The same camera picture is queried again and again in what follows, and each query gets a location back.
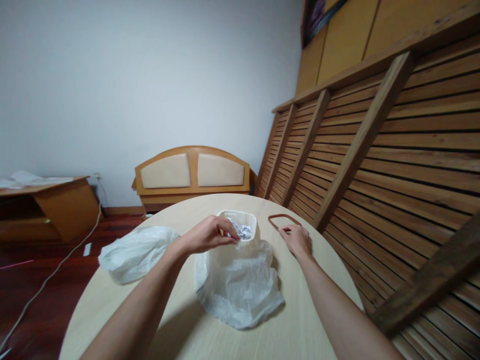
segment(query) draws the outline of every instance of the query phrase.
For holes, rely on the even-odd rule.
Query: red wooden floor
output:
[[[139,216],[115,216],[98,225],[85,242],[91,243],[90,255],[83,256],[83,246],[77,249],[30,305],[5,347],[5,350],[12,348],[5,360],[58,359],[70,317],[99,267],[97,257],[100,250],[140,223]],[[0,342],[42,282],[86,235],[66,245],[0,248],[0,268],[34,260],[0,270]]]

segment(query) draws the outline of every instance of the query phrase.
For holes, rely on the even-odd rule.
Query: wooden table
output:
[[[258,327],[239,331],[205,313],[194,287],[195,257],[183,266],[152,342],[148,359],[335,359],[317,316],[300,266],[284,240],[267,220],[288,214],[306,227],[313,255],[322,268],[363,309],[357,289],[344,264],[315,229],[300,216],[268,200],[241,194],[195,197],[168,207],[143,222],[144,226],[169,226],[180,235],[207,215],[224,209],[244,211],[258,219],[261,239],[273,248],[273,265],[285,307]],[[275,219],[288,225],[286,218]],[[78,359],[137,283],[118,285],[99,268],[73,312],[63,340],[60,360]]]
[[[99,203],[87,178],[0,189],[0,243],[69,242],[90,229]]]

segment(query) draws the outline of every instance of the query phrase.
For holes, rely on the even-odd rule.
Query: white cable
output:
[[[29,305],[32,303],[33,300],[35,300],[35,298],[40,294],[40,292],[42,292],[42,290],[44,289],[45,287],[45,284],[47,283],[48,280],[50,280],[50,278],[52,276],[54,276],[57,271],[60,269],[60,266],[62,266],[62,264],[67,261],[67,259],[70,257],[70,255],[72,255],[74,253],[75,250],[77,250],[79,247],[81,247],[84,242],[90,237],[90,235],[92,235],[92,233],[95,231],[95,229],[97,228],[97,226],[99,225],[99,221],[100,221],[100,215],[102,214],[102,208],[100,207],[102,205],[102,202],[99,201],[98,202],[98,216],[96,217],[96,224],[95,226],[93,227],[93,229],[91,229],[90,233],[81,241],[81,243],[79,243],[77,246],[75,246],[73,248],[72,251],[70,251],[70,253],[66,256],[66,258],[64,258],[59,264],[58,266],[56,267],[55,271],[51,273],[51,275],[49,277],[47,277],[45,279],[45,281],[43,282],[43,284],[40,286],[40,290],[37,291],[37,293],[26,303],[26,305],[23,307],[23,310],[21,311],[21,314],[20,316],[18,317],[18,320],[16,321],[15,325],[13,325],[13,327],[11,328],[10,332],[7,334],[7,336],[5,337],[5,339],[3,340],[3,342],[1,343],[0,345],[0,354],[2,354],[2,350],[4,349],[4,346],[7,344],[7,341],[9,340],[10,336],[13,334],[13,332],[15,331],[15,329],[17,328],[17,326],[19,325],[20,321],[22,320],[22,318],[24,317],[25,315],[25,312],[27,311]]]

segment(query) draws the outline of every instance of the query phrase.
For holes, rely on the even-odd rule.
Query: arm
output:
[[[222,231],[232,237],[223,236]],[[228,219],[211,215],[172,242],[158,263],[113,313],[81,359],[143,359],[189,255],[236,244],[239,240]]]
[[[312,256],[308,231],[300,225],[285,226],[278,231],[300,264],[313,305],[336,356],[339,359],[403,359],[385,335],[319,266]]]

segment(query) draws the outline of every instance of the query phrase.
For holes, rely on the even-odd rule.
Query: white wall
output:
[[[301,12],[302,0],[0,1],[0,177],[101,173],[115,207],[140,204],[134,167],[174,147],[220,148],[257,173],[271,110],[295,94]]]

